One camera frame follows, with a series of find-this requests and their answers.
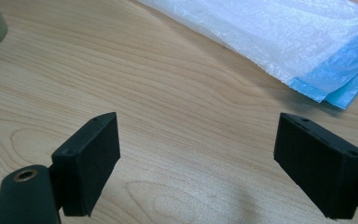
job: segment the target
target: white plastic sheet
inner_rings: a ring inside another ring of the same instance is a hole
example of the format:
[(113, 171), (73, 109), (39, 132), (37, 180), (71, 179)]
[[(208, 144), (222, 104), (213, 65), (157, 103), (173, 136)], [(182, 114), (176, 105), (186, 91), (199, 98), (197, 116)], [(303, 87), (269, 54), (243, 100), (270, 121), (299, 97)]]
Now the white plastic sheet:
[(139, 0), (237, 51), (317, 102), (358, 93), (358, 4), (347, 0)]

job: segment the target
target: crinkled plastic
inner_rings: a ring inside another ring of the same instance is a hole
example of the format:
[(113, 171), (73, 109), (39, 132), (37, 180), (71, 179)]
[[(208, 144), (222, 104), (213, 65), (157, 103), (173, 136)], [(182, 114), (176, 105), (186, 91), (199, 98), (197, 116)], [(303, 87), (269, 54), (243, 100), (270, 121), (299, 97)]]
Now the crinkled plastic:
[(358, 4), (347, 0), (139, 0), (237, 51), (317, 102), (358, 93)]

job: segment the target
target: blue plastic sheet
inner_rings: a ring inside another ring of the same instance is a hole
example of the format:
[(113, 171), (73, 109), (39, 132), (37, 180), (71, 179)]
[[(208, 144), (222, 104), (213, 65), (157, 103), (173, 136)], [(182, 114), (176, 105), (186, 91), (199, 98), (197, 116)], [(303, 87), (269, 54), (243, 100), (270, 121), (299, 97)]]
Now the blue plastic sheet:
[(139, 0), (249, 58), (317, 102), (358, 94), (358, 4), (347, 0)]

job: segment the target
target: wood grain surface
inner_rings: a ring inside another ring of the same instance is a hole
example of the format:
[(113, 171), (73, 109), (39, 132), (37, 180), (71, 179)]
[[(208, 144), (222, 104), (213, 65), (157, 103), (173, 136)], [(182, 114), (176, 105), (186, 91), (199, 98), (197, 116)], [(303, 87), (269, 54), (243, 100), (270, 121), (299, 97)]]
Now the wood grain surface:
[(326, 219), (273, 160), (281, 112), (358, 146), (342, 111), (134, 0), (0, 0), (0, 182), (116, 111), (122, 158), (92, 216), (62, 223)]

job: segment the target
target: plastic bag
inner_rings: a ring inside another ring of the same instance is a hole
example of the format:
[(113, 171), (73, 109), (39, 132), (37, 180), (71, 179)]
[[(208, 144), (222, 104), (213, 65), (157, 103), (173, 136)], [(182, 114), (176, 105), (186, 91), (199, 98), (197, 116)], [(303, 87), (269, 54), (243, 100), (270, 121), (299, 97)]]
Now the plastic bag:
[(346, 0), (139, 0), (249, 58), (317, 102), (358, 93), (358, 4)]

